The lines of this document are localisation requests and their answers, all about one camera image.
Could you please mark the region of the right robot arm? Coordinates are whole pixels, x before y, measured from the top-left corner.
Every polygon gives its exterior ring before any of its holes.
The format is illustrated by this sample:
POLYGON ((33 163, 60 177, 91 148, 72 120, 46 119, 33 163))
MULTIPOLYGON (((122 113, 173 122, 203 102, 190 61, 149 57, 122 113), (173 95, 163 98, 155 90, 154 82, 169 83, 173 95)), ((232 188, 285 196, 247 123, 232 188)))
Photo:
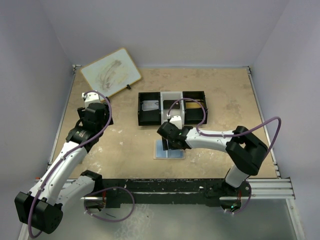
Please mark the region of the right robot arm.
POLYGON ((195 127, 164 122, 157 133, 162 137, 164 150, 209 149, 227 153, 234 166, 224 181, 233 188, 239 188, 250 176, 256 176, 267 155, 268 147, 244 126, 235 130, 198 132, 195 127))

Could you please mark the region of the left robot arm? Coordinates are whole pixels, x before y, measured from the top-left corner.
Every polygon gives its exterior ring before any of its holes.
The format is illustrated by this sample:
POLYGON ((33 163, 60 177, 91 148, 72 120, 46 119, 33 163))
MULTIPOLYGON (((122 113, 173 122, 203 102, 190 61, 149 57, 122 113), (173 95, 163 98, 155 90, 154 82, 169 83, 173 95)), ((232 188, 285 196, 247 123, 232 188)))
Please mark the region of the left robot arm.
POLYGON ((69 131, 53 164, 27 193, 20 191, 14 199, 18 219, 27 225, 31 239, 42 233, 53 233, 69 204, 102 187, 102 176, 86 170, 64 188, 75 167, 99 141, 104 130, 113 124, 109 101, 91 102, 77 112, 79 120, 69 131))

